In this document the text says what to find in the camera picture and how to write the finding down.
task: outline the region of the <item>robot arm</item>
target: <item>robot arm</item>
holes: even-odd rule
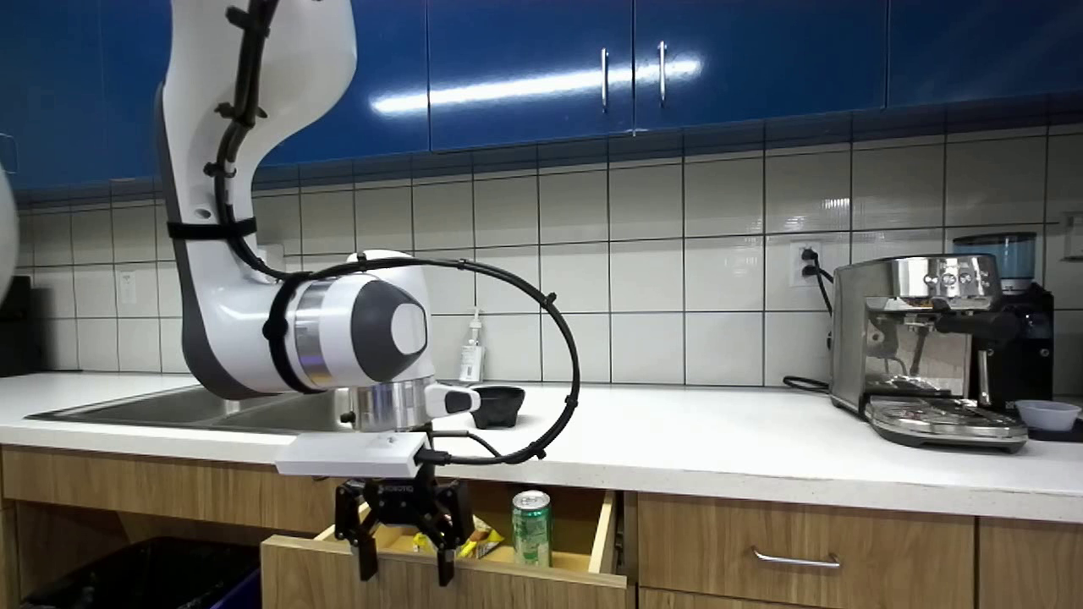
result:
[[[258,251],[249,180],[286,134],[326,115],[355,69],[347,0],[174,0],[170,74],[158,93],[170,236],[182,294],[182,350],[218,395],[318,391],[372,385],[378,434],[299,437],[282,473],[347,477],[335,531],[355,544],[363,578],[376,576],[370,527],[416,523],[438,544],[440,581],[471,534],[471,509],[440,463],[520,463],[570,425],[578,407],[578,356],[554,298],[475,259],[363,253],[316,272],[267,267]],[[478,407],[478,391],[434,381],[425,284],[416,267],[456,267],[514,284],[558,324],[573,391],[527,446],[487,456],[438,450],[430,419]]]
[[[6,294],[16,256],[19,256],[19,218],[12,214],[12,191],[0,165],[0,300]]]
[[[174,4],[158,127],[182,350],[193,375],[230,400],[395,381],[387,395],[412,430],[478,407],[478,395],[430,381],[424,272],[282,272],[254,253],[258,161],[326,115],[352,69],[347,0]]]

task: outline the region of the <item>stainless steel sink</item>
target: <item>stainless steel sink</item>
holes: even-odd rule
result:
[[[175,425],[230,434],[327,434],[347,430],[352,419],[335,412],[333,391],[221,400],[204,390],[152,395],[135,401],[52,409],[27,419],[45,421],[101,421],[101,425]]]

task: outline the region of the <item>coffee machine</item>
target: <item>coffee machine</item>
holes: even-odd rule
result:
[[[1020,450],[994,412],[1016,319],[984,253],[884,256],[835,270],[832,401],[904,442]]]
[[[1054,294],[1033,282],[1034,233],[964,233],[955,253],[994,256],[1002,282],[998,344],[988,350],[992,409],[1008,412],[1016,400],[1054,395]]]

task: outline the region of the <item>can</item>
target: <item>can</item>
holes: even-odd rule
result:
[[[520,491],[512,497],[512,534],[514,558],[520,563],[549,567],[549,527],[550,527],[550,501],[543,491]]]

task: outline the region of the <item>stainless steel appliance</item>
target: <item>stainless steel appliance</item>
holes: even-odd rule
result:
[[[904,442],[1020,450],[988,412],[1002,335],[994,256],[884,256],[835,272],[832,401]]]

